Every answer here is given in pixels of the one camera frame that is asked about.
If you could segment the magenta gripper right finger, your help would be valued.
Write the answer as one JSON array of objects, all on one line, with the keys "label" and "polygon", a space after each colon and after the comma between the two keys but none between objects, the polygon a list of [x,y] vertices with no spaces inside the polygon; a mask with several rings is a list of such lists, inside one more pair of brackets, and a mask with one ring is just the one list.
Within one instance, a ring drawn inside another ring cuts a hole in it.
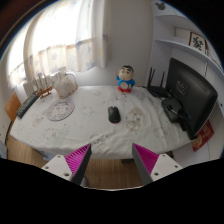
[{"label": "magenta gripper right finger", "polygon": [[182,169],[182,167],[167,154],[158,155],[135,143],[132,144],[132,155],[144,185],[150,184]]}]

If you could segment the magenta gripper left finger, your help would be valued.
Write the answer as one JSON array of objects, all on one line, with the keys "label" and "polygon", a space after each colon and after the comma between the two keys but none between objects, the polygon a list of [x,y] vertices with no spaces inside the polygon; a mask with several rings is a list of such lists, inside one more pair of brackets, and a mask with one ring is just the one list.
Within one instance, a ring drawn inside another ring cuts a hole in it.
[{"label": "magenta gripper left finger", "polygon": [[80,185],[91,154],[91,145],[87,144],[66,156],[56,155],[42,169],[76,185]]}]

